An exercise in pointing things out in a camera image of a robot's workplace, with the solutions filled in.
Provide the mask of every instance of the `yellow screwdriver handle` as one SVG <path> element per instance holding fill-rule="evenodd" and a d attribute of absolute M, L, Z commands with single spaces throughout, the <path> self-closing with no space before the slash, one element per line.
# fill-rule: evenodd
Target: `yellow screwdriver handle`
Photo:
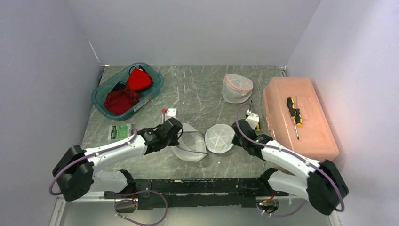
<path fill-rule="evenodd" d="M 295 118 L 295 104 L 294 100 L 290 97 L 287 98 L 287 107 L 289 109 L 289 114 L 291 115 L 291 118 Z"/>
<path fill-rule="evenodd" d="M 299 108 L 295 109 L 295 123 L 297 126 L 302 125 L 302 116 L 301 113 L 299 112 Z"/>

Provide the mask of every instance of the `toolbox lid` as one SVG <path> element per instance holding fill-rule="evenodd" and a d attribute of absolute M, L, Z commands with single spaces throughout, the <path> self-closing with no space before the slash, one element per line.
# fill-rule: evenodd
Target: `toolbox lid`
<path fill-rule="evenodd" d="M 288 97 L 294 100 L 295 108 L 299 108 L 301 112 L 303 122 L 297 127 L 299 140 L 288 111 Z M 263 90 L 263 105 L 271 136 L 283 146 L 318 161 L 333 160 L 339 154 L 330 126 L 308 77 L 272 78 Z"/>

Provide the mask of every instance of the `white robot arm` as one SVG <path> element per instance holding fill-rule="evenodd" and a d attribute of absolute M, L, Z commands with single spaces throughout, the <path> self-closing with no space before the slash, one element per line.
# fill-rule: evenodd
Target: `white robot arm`
<path fill-rule="evenodd" d="M 171 113 L 173 116 L 176 115 L 176 110 L 174 109 Z M 125 159 L 157 152 L 168 145 L 177 145 L 178 133 L 182 125 L 173 117 L 166 118 L 167 120 L 156 128 L 142 129 L 131 137 L 109 145 L 86 150 L 82 150 L 79 145 L 71 147 L 54 168 L 55 178 L 52 185 L 55 182 L 58 183 L 61 189 L 59 194 L 62 194 L 66 201 L 74 201 L 87 192 L 95 191 L 133 193 L 136 187 L 129 172 L 102 170 Z M 271 137 L 264 134 L 257 135 L 254 126 L 258 120 L 257 115 L 250 115 L 246 120 L 239 120 L 242 132 L 234 123 L 236 136 L 233 143 L 243 147 L 250 155 L 271 161 L 294 174 L 289 175 L 274 168 L 268 169 L 258 178 L 261 187 L 268 192 L 281 191 L 296 195 L 308 200 L 319 212 L 330 214 L 348 193 L 348 188 L 335 165 L 330 161 L 321 163 L 297 153 L 293 154 L 294 152 Z M 251 143 L 243 137 L 243 134 L 265 145 Z M 323 175 L 320 175 L 321 170 L 332 178 L 333 183 L 338 187 L 338 192 Z"/>

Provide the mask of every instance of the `white panel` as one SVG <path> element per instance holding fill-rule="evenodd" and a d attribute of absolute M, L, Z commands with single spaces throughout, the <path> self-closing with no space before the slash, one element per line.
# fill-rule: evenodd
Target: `white panel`
<path fill-rule="evenodd" d="M 286 65 L 320 0 L 67 0 L 102 64 Z"/>
<path fill-rule="evenodd" d="M 343 226 L 399 225 L 398 12 L 398 0 L 322 0 L 287 66 L 314 81 L 340 150 Z"/>
<path fill-rule="evenodd" d="M 49 224 L 51 170 L 82 142 L 99 73 L 64 0 L 0 1 L 0 225 Z"/>

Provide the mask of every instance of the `red fabric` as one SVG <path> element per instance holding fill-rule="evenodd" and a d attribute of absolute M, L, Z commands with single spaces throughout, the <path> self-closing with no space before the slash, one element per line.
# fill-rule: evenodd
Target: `red fabric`
<path fill-rule="evenodd" d="M 104 107 L 112 114 L 120 115 L 132 108 L 139 100 L 140 94 L 129 89 L 122 89 L 109 92 Z"/>
<path fill-rule="evenodd" d="M 151 85 L 151 78 L 146 72 L 140 69 L 133 69 L 130 74 L 126 86 L 133 91 L 140 91 L 142 89 L 148 88 Z"/>

